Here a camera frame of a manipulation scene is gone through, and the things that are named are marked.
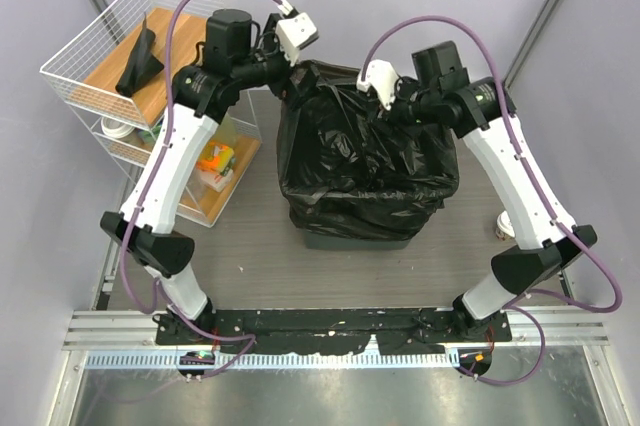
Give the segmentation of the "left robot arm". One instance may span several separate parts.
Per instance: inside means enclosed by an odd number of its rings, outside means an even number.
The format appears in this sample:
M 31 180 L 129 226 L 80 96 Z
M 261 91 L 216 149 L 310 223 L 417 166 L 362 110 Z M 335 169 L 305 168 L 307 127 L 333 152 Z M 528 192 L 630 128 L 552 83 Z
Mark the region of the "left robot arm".
M 215 309 L 191 266 L 193 239 L 174 229 L 180 199 L 201 152 L 241 92 L 267 86 L 281 94 L 301 51 L 317 40 L 310 16 L 274 13 L 264 26 L 238 9 L 207 19 L 196 59 L 173 76 L 161 131 L 132 193 L 100 226 L 153 277 L 168 298 L 169 316 L 190 343 L 213 333 Z

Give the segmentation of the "black trash bag roll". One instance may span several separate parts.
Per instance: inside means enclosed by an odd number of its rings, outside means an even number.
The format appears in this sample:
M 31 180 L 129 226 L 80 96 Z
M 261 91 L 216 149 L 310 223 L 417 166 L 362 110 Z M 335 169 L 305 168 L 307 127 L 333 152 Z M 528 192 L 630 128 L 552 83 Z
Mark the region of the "black trash bag roll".
M 148 28 L 144 16 L 140 34 L 115 86 L 119 95 L 131 98 L 163 71 L 164 64 L 152 53 L 155 40 L 156 33 Z

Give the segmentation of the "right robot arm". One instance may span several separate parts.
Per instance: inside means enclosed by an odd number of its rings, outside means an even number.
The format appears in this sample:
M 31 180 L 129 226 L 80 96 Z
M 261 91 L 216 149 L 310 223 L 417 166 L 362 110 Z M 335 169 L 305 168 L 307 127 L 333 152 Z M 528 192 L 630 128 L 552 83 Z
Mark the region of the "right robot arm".
M 401 124 L 453 132 L 484 169 L 514 230 L 515 246 L 494 256 L 490 273 L 453 303 L 453 332 L 472 341 L 498 312 L 589 253 L 597 235 L 552 192 L 496 75 L 471 81 L 452 41 L 414 53 L 413 63 L 414 78 L 386 61 L 370 66 L 384 112 Z

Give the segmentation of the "dark green trash bin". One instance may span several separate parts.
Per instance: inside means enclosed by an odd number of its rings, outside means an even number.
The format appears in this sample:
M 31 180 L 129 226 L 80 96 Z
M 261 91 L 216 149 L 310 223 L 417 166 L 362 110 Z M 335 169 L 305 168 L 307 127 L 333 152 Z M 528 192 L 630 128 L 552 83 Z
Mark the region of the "dark green trash bin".
M 396 251 L 405 249 L 413 236 L 402 239 L 362 239 L 327 235 L 302 230 L 301 235 L 307 248 L 321 251 Z

